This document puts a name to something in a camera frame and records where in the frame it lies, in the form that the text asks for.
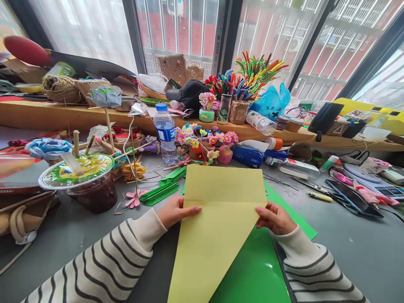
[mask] hand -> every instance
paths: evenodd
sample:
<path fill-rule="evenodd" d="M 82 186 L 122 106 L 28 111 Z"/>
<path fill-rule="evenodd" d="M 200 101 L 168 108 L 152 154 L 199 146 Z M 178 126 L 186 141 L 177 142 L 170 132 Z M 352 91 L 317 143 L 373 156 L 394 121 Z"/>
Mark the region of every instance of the hand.
<path fill-rule="evenodd" d="M 289 214 L 282 206 L 268 201 L 265 208 L 256 206 L 255 211 L 260 215 L 257 222 L 257 228 L 267 227 L 275 235 L 287 235 L 294 231 L 297 224 L 292 220 Z"/>
<path fill-rule="evenodd" d="M 157 212 L 157 215 L 160 218 L 161 223 L 163 223 L 164 227 L 169 229 L 175 223 L 184 219 L 186 217 L 193 217 L 196 214 L 200 213 L 202 207 L 193 206 L 183 208 L 184 206 L 184 197 L 183 196 L 174 196 L 171 198 L 166 205 L 162 207 Z"/>

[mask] jute twine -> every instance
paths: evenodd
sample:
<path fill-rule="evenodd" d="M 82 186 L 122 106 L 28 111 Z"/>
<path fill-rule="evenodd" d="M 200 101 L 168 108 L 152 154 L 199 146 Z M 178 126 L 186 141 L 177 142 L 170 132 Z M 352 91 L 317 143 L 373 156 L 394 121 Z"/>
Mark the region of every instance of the jute twine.
<path fill-rule="evenodd" d="M 84 96 L 77 89 L 74 80 L 66 76 L 48 75 L 43 81 L 42 92 L 58 103 L 85 103 Z"/>

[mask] cuff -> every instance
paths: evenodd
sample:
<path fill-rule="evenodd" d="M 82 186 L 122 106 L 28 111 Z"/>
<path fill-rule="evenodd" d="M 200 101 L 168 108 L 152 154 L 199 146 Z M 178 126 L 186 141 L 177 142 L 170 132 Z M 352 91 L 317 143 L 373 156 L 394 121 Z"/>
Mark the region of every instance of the cuff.
<path fill-rule="evenodd" d="M 163 223 L 161 223 L 154 208 L 151 208 L 139 219 L 132 221 L 130 226 L 132 227 L 136 240 L 147 251 L 150 251 L 153 244 L 167 232 L 167 229 L 164 227 Z"/>
<path fill-rule="evenodd" d="M 298 225 L 294 231 L 284 236 L 275 238 L 282 246 L 286 253 L 286 257 L 293 262 L 304 261 L 317 258 L 321 254 L 321 250 L 313 244 Z"/>

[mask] blue bottle cap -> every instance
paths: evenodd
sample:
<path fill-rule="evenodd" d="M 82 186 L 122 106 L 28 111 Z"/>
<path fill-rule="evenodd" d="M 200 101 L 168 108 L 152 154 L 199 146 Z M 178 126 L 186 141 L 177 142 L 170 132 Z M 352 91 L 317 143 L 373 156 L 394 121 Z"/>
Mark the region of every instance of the blue bottle cap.
<path fill-rule="evenodd" d="M 158 112 L 166 112 L 168 110 L 167 105 L 164 103 L 157 103 L 156 109 Z"/>

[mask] striped sleeve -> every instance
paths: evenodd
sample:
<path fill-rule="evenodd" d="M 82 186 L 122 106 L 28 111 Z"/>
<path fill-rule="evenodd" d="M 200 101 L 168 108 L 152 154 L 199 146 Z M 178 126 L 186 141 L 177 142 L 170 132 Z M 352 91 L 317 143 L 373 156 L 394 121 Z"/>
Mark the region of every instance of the striped sleeve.
<path fill-rule="evenodd" d="M 154 209 L 128 219 L 34 290 L 23 302 L 125 302 L 167 230 Z"/>
<path fill-rule="evenodd" d="M 286 253 L 285 273 L 298 302 L 369 303 L 329 250 L 313 244 L 299 226 L 288 235 L 275 237 Z"/>

